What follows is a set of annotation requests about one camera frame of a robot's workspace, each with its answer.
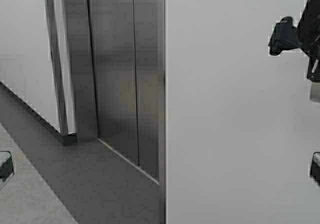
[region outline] baseboard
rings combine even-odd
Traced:
[[[25,103],[21,98],[19,98],[15,93],[13,93],[8,87],[6,87],[2,82],[0,82],[0,87],[4,89],[8,94],[18,102],[21,107],[23,107],[29,114],[31,114],[39,123],[41,123],[62,145],[72,145],[77,143],[77,134],[72,133],[69,135],[61,135],[50,123],[48,123],[43,117],[41,117],[37,112],[35,112],[27,103]]]

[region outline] elevator door frame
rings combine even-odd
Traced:
[[[167,149],[166,149],[166,139],[167,139],[167,107],[166,107],[166,89],[167,89],[167,73],[166,73],[166,39],[167,39],[167,34],[166,34],[166,21],[165,21],[165,17],[166,17],[166,0],[157,0],[157,7],[158,7],[158,18],[157,18],[157,24],[158,24],[158,29],[157,29],[157,78],[158,78],[158,90],[157,90],[157,141],[158,141],[158,178],[159,178],[159,222],[160,224],[166,224],[166,216],[167,216],[167,189],[166,189],[166,185],[167,185]],[[89,20],[89,7],[88,7],[88,3],[84,3],[83,6],[86,10],[81,10],[84,15],[84,19]],[[66,18],[66,20],[68,20],[68,17],[70,16],[69,12],[66,12],[63,14]],[[90,47],[87,47],[86,43],[83,42],[82,45],[84,45],[83,47],[85,49],[87,49],[88,54],[91,55],[91,60],[93,58],[93,53],[91,52],[91,42],[92,42],[92,33],[91,33],[91,27],[90,27],[90,22],[88,21],[88,27],[89,27],[89,32],[87,33],[87,31],[85,30],[86,28],[84,28],[82,31],[85,31],[86,35],[89,36],[89,45]],[[68,34],[68,31],[66,30],[67,33],[67,40],[68,40],[68,47],[70,49],[70,56],[72,56],[73,53],[73,45],[74,42],[71,42],[71,34]],[[81,64],[80,66],[77,65],[71,65],[72,69],[71,69],[71,75],[73,74],[77,74],[77,72],[83,72],[83,70],[85,69],[84,67],[84,63]],[[89,71],[86,71],[86,73],[84,73],[86,75],[86,78],[89,80],[90,82],[90,89],[86,91],[86,94],[81,95],[80,97],[77,97],[75,100],[75,105],[76,106],[86,106],[87,108],[89,108],[92,112],[85,113],[85,112],[76,112],[75,113],[75,120],[78,124],[79,120],[85,120],[86,118],[89,117],[90,123],[93,124],[93,128],[91,128],[92,130],[90,130],[90,132],[85,131],[86,133],[86,137],[91,138],[91,139],[95,139],[95,138],[99,138],[99,132],[98,132],[98,127],[96,126],[96,124],[98,124],[98,114],[96,112],[96,106],[97,106],[97,99],[96,99],[96,87],[95,87],[95,72],[92,72],[91,69],[89,69]],[[79,84],[79,82],[75,82],[73,80],[72,82],[72,87],[73,87],[73,92],[75,92],[75,90],[79,89],[79,86],[81,84]],[[92,102],[86,102],[84,97],[86,96],[90,96],[92,98],[92,100],[94,100],[94,103]]]

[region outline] floor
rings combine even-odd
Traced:
[[[0,223],[77,224],[1,124],[0,150],[11,151],[16,172],[0,191]]]
[[[43,178],[42,181],[38,181],[38,185],[41,185],[41,183],[45,185],[44,182],[46,182],[53,191],[50,197],[54,199],[53,195],[55,194],[61,201],[59,202],[55,198],[56,202],[60,204],[60,211],[57,204],[57,206],[49,209],[46,207],[49,207],[49,205],[54,206],[54,203],[47,201],[45,196],[41,195],[38,199],[33,199],[33,203],[43,205],[42,207],[44,208],[37,209],[34,207],[32,209],[34,212],[35,210],[48,209],[46,211],[53,215],[55,212],[53,210],[57,210],[66,219],[69,212],[79,224],[158,223],[158,185],[104,144],[97,140],[63,147],[51,133],[1,88],[0,110],[0,123],[14,140],[14,142],[7,142],[6,145],[12,145],[12,148],[15,149],[14,143],[17,144],[21,151],[16,158],[19,159],[18,157],[24,153],[26,161],[28,159],[29,163],[34,166]],[[21,170],[25,169],[28,169],[28,166],[21,165]],[[26,193],[36,192],[37,186],[33,184],[32,177],[28,175],[28,172],[30,171],[26,171],[26,174],[25,171],[23,171],[23,174],[18,174],[17,172],[16,180],[11,180],[12,184],[10,185],[20,186],[19,189],[22,192],[26,192],[25,188],[22,188],[24,179],[26,179],[30,182],[26,186]],[[10,215],[13,218],[18,213],[20,219],[23,220],[24,215],[21,212],[21,208],[13,208],[16,205],[13,205],[12,202],[21,202],[22,200],[21,206],[29,206],[29,200],[28,198],[20,199],[19,196],[15,196],[14,191],[11,191],[11,193],[10,200],[12,201],[10,202],[5,201],[4,197],[0,197],[0,205],[3,205],[9,213],[4,217],[10,219]],[[64,210],[64,214],[61,203],[67,210]],[[10,223],[11,221],[19,223],[15,220],[1,222],[4,217],[2,216],[2,211],[0,211],[0,223]],[[51,222],[48,219],[47,222],[39,221],[38,223],[67,224],[68,222],[64,220]]]

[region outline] white wall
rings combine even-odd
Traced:
[[[59,131],[44,1],[0,0],[0,78]]]
[[[308,58],[268,55],[305,0],[166,0],[168,224],[319,223]]]

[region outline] light gray floor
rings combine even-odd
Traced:
[[[0,191],[0,224],[76,224],[0,124],[0,150],[11,151],[15,176]]]

